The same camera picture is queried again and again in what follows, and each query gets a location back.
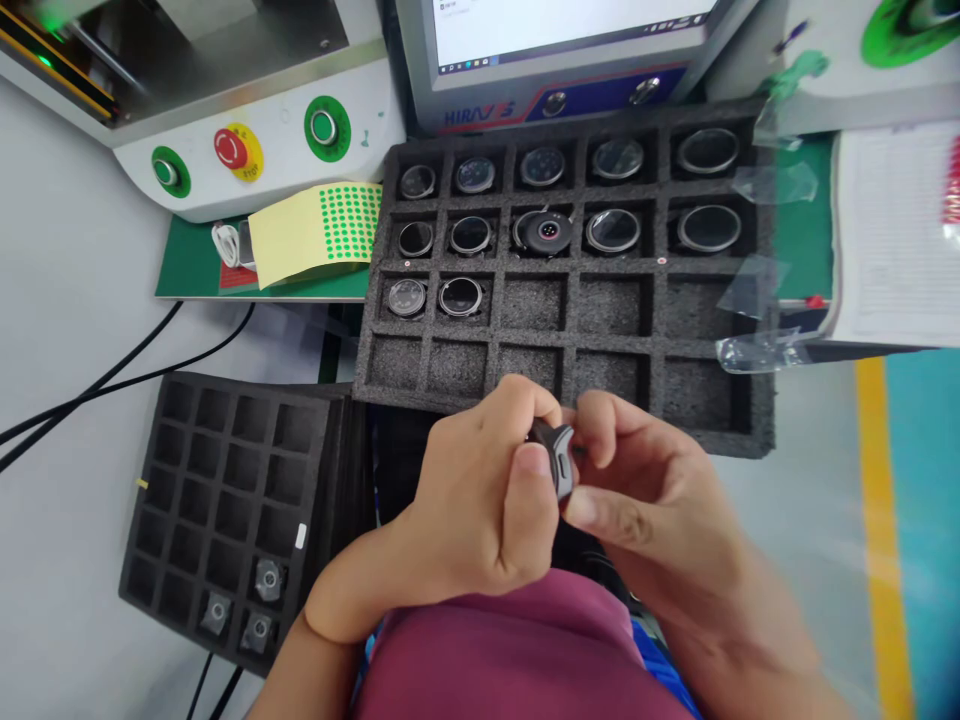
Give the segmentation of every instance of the person's left hand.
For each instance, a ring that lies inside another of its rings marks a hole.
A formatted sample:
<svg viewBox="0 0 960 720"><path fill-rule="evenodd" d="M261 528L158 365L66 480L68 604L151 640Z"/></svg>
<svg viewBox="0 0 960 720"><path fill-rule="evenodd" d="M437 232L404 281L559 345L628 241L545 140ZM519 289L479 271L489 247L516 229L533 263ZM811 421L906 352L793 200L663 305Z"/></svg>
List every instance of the person's left hand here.
<svg viewBox="0 0 960 720"><path fill-rule="evenodd" d="M501 595L550 569L557 495L546 448L524 442L537 417L559 425L556 398L507 375L479 405L433 426L416 498L394 521L416 604Z"/></svg>

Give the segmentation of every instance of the yellow floor line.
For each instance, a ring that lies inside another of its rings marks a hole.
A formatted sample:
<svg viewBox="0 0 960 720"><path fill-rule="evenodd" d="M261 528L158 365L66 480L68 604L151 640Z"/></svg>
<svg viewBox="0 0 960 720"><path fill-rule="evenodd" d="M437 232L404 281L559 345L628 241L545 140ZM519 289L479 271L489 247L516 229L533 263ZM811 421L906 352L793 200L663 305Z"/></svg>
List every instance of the yellow floor line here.
<svg viewBox="0 0 960 720"><path fill-rule="evenodd" d="M890 425L883 358L856 363L860 477L877 691L883 717L914 720L907 623L897 550Z"/></svg>

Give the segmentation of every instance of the machine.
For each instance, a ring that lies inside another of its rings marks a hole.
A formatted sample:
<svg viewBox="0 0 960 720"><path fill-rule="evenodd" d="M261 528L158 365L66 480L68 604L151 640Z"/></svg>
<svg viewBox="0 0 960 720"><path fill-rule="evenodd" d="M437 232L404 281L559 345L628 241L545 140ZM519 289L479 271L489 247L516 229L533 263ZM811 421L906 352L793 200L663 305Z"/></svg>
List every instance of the machine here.
<svg viewBox="0 0 960 720"><path fill-rule="evenodd" d="M191 222L377 181L406 139L375 0L0 0L0 75Z"/></svg>
<svg viewBox="0 0 960 720"><path fill-rule="evenodd" d="M405 0L420 125L431 134L683 100L757 0Z"/></svg>
<svg viewBox="0 0 960 720"><path fill-rule="evenodd" d="M764 0L711 68L707 97L747 97L815 52L826 71L783 105L784 135L957 117L958 38L956 0Z"/></svg>

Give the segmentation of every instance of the computer screen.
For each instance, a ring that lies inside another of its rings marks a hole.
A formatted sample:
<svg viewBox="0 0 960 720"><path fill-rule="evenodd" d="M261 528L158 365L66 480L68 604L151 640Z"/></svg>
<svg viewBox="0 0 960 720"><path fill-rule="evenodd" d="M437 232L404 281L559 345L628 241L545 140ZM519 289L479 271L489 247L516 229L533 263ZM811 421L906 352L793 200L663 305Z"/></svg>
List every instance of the computer screen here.
<svg viewBox="0 0 960 720"><path fill-rule="evenodd" d="M431 0L441 75L706 22L716 0Z"/></svg>

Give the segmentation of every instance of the foam tray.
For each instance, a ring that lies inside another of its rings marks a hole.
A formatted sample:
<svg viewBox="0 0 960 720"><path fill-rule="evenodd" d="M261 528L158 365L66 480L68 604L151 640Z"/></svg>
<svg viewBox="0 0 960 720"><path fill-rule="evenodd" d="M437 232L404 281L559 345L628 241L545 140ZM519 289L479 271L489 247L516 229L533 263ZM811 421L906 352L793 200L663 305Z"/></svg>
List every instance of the foam tray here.
<svg viewBox="0 0 960 720"><path fill-rule="evenodd" d="M714 342L777 326L776 311L762 323L717 309L717 301L750 253L772 255L774 212L750 204L732 187L739 165L768 165L773 153L751 144L762 100L683 106L632 116L501 130L480 137L407 143L386 159L383 204L370 266L357 357L354 395L370 402L451 413L467 408L506 373L522 373L566 405L589 388L636 403L699 440L708 452L759 458L774 446L773 380L734 376L721 368ZM692 178L675 163L679 143L692 132L724 127L740 140L734 167L709 179ZM594 149L630 136L645 151L640 172L622 184L602 185L589 173ZM545 190L522 185L524 153L553 145L566 156L559 183ZM470 157L493 160L494 187L459 194L452 179ZM402 173L434 168L433 197L398 195ZM713 256L695 256L676 240L680 214L698 204L736 210L740 239ZM561 257L530 259L512 247L513 222L549 205L573 221L575 237ZM640 219L640 242L625 255L601 258L585 248L584 221L606 208ZM462 258L448 245L457 219L487 218L495 245ZM397 237L409 222L434 227L424 258L406 259ZM437 306L446 279L466 275L483 288L480 313L451 318ZM390 287L404 277L423 280L422 316L404 320L387 308Z"/></svg>
<svg viewBox="0 0 960 720"><path fill-rule="evenodd" d="M349 386L164 378L120 579L120 597L216 654L265 675L313 580L375 525L366 411ZM279 600L254 587L278 563ZM201 626L210 593L232 602ZM262 653L240 646L251 613L272 621Z"/></svg>

